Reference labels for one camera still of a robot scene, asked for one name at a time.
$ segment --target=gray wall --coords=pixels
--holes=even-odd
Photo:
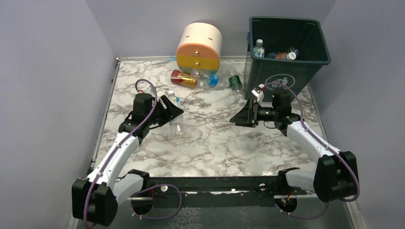
[[[331,64],[311,81],[328,139],[356,154],[368,228],[403,228],[405,1],[338,0],[323,24]]]
[[[0,228],[66,228],[115,58],[82,0],[1,1],[0,25]]]
[[[114,54],[170,56],[183,29],[207,22],[222,34],[222,56],[246,55],[251,16],[323,22],[336,0],[87,0]]]

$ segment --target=dark green bin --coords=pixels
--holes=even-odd
[[[251,17],[249,25],[244,73],[246,99],[251,97],[253,88],[268,82],[283,83],[298,94],[322,66],[330,63],[328,48],[317,20]],[[263,40],[264,58],[253,55],[257,39]],[[296,60],[267,58],[269,53],[284,52],[289,46],[295,46],[299,50]],[[274,85],[264,89],[265,102],[271,101],[272,91],[276,88]]]

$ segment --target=gray floor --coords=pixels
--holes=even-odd
[[[325,204],[316,198],[298,200],[294,212],[302,216],[313,216],[323,211]],[[153,209],[148,215],[162,217],[173,209]],[[325,216],[314,220],[289,218],[277,208],[183,208],[175,217],[156,221],[132,217],[129,201],[118,209],[117,216],[108,229],[352,229],[354,228],[346,203],[334,201]],[[80,221],[77,229],[85,229]]]

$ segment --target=cylindrical storage box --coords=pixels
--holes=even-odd
[[[180,70],[190,73],[193,68],[216,73],[221,57],[222,35],[207,23],[192,23],[186,26],[176,51]]]
[[[251,96],[253,88],[270,82],[284,84],[298,94],[322,66],[330,63],[328,48],[317,20],[252,17],[249,24],[244,72],[246,98]],[[257,39],[263,40],[264,57],[253,54]],[[299,51],[295,60],[268,58],[269,53],[285,52],[290,46]],[[284,87],[275,84],[265,87],[265,102],[272,100],[272,92],[277,88]]]

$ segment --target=marble pattern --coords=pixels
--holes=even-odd
[[[242,75],[245,61],[221,60],[219,73],[235,67]],[[175,61],[126,61],[119,68],[114,93],[96,158],[98,165],[115,140],[119,124],[132,110],[135,81],[150,80],[161,96],[173,89],[181,98],[186,138],[173,138],[169,125],[151,130],[120,175],[135,168],[155,177],[259,176],[276,175],[290,167],[313,168],[315,164],[292,140],[263,122],[256,128],[237,127],[229,122],[243,105],[231,89],[190,89],[170,82]],[[299,95],[306,121],[322,136],[318,117],[306,87]],[[299,114],[294,100],[293,112]]]

